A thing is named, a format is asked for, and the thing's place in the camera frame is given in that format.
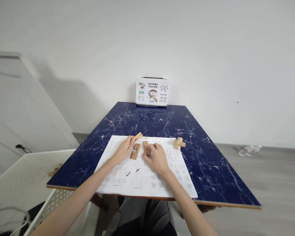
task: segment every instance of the blue marble tabletop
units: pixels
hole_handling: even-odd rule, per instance
[[[142,107],[117,102],[47,185],[79,187],[96,169],[112,135],[182,137],[181,149],[195,200],[261,206],[213,141],[185,106]]]

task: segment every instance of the palm tree illustration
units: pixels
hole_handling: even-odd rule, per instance
[[[141,82],[139,82],[139,85],[141,85],[141,89],[144,89],[145,85]]]

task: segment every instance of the hand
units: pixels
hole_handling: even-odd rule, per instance
[[[132,151],[132,148],[134,146],[134,136],[129,135],[126,140],[122,141],[113,156],[111,157],[111,160],[114,161],[115,164],[118,164],[119,162],[125,160]]]
[[[143,154],[143,159],[148,163],[153,171],[156,171],[160,175],[164,175],[170,172],[168,167],[167,158],[165,151],[161,145],[158,143],[149,144],[147,148],[150,148],[153,157],[149,158],[146,154]]]

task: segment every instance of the airplane illustration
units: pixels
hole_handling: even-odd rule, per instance
[[[164,92],[166,92],[166,88],[167,88],[167,86],[163,86],[163,85],[161,85],[161,91],[163,91],[164,90]]]

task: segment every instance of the person's left hand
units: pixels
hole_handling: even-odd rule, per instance
[[[114,155],[111,159],[115,164],[125,160],[132,152],[132,148],[134,146],[134,136],[129,135],[126,140],[122,141]]]

